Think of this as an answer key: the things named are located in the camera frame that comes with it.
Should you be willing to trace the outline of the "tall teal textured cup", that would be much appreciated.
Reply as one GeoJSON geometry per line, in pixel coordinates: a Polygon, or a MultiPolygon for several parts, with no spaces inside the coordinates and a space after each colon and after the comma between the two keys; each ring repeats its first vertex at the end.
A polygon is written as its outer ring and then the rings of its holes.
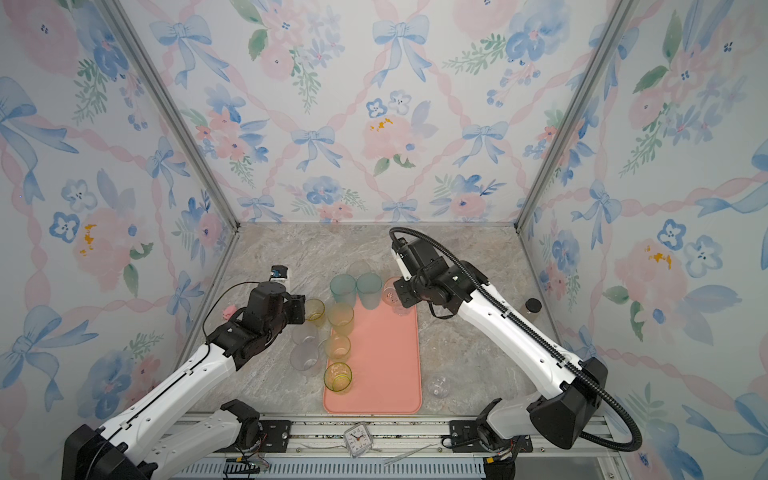
{"type": "Polygon", "coordinates": [[[336,275],[330,282],[330,291],[337,304],[354,307],[357,300],[356,279],[349,274],[336,275]]]}

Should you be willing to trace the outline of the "light green textured cup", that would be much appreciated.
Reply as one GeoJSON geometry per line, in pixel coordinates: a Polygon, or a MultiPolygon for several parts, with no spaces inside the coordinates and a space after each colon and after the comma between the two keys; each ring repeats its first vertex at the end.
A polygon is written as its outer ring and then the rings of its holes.
{"type": "Polygon", "coordinates": [[[324,342],[324,351],[331,362],[347,362],[351,354],[352,343],[348,336],[333,333],[324,342]]]}

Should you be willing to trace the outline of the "yellow glass cup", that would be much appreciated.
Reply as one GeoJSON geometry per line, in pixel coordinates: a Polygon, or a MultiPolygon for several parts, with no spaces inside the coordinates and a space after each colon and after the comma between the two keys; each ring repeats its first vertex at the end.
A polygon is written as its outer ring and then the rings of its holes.
{"type": "Polygon", "coordinates": [[[325,304],[317,298],[310,298],[305,302],[305,321],[320,328],[325,322],[325,304]]]}

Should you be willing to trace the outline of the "yellow-green textured cup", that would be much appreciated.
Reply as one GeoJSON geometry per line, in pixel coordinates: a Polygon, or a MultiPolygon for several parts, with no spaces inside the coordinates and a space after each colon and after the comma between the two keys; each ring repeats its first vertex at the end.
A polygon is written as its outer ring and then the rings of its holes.
{"type": "Polygon", "coordinates": [[[346,303],[335,303],[327,310],[328,322],[332,330],[343,336],[349,336],[354,330],[354,309],[346,303]]]}

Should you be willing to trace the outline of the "green glass cup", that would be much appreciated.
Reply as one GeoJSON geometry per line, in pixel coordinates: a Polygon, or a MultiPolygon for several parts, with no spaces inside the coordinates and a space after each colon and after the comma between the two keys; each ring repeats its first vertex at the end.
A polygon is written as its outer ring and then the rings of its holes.
{"type": "Polygon", "coordinates": [[[329,364],[323,376],[325,388],[333,393],[347,391],[351,387],[352,380],[352,369],[344,362],[333,362],[329,364]]]}

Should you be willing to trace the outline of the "clear textured cup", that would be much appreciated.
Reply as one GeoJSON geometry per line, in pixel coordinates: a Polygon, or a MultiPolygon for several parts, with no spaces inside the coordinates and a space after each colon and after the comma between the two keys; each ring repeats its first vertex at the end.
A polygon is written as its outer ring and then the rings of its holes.
{"type": "Polygon", "coordinates": [[[406,316],[412,311],[411,308],[406,308],[403,306],[397,291],[393,286],[384,288],[382,290],[382,301],[391,308],[394,314],[398,316],[406,316]]]}

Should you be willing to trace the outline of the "orange textured cup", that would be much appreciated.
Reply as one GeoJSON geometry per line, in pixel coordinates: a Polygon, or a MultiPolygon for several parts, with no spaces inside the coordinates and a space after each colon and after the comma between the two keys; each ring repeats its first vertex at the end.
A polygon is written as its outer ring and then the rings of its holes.
{"type": "Polygon", "coordinates": [[[387,279],[383,285],[383,290],[386,291],[386,290],[394,289],[394,284],[397,280],[398,280],[398,277],[391,277],[387,279]]]}

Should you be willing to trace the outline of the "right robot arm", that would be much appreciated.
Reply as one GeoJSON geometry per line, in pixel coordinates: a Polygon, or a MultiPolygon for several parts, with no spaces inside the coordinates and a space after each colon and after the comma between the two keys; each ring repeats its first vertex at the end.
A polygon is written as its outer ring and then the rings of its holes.
{"type": "Polygon", "coordinates": [[[470,262],[425,238],[409,242],[396,235],[391,248],[401,271],[395,290],[403,306],[426,302],[447,309],[489,338],[536,387],[526,397],[489,403],[475,420],[480,442],[502,450],[515,437],[538,434],[558,448],[572,448],[601,403],[566,367],[579,365],[579,358],[525,319],[470,262]]]}

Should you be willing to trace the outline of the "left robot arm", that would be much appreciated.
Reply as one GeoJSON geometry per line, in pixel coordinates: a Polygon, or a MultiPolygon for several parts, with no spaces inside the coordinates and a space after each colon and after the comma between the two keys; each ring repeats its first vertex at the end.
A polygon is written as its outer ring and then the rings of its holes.
{"type": "Polygon", "coordinates": [[[260,414],[230,400],[176,434],[169,429],[215,386],[268,349],[289,325],[305,321],[306,298],[284,284],[256,282],[248,302],[208,333],[193,355],[123,413],[65,441],[64,479],[169,479],[223,448],[246,452],[266,435],[260,414]]]}

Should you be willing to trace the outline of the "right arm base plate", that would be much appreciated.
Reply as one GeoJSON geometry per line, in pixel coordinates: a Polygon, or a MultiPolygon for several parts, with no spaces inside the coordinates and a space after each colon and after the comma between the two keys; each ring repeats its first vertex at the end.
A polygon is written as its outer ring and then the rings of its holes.
{"type": "Polygon", "coordinates": [[[516,450],[518,453],[532,453],[533,445],[529,436],[501,439],[485,427],[478,427],[475,420],[451,420],[449,433],[441,439],[443,448],[454,453],[503,454],[516,450]]]}

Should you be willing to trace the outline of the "clear glass cup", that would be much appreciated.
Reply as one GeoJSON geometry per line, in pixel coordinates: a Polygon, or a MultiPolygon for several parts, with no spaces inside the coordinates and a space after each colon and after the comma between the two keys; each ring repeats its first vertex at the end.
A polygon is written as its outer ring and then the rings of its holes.
{"type": "Polygon", "coordinates": [[[322,350],[313,342],[296,345],[290,354],[290,365],[305,377],[316,376],[324,365],[322,350]]]}
{"type": "Polygon", "coordinates": [[[317,344],[319,342],[319,330],[312,323],[303,323],[293,326],[291,330],[291,339],[296,345],[307,343],[317,344]]]}

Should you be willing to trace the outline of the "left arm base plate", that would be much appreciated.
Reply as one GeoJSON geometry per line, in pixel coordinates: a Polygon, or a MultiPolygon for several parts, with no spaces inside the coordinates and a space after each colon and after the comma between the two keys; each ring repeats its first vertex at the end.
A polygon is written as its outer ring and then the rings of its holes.
{"type": "Polygon", "coordinates": [[[290,420],[261,420],[259,422],[258,434],[254,437],[253,442],[246,448],[233,444],[216,450],[216,453],[286,453],[288,450],[291,427],[292,422],[290,420]]]}

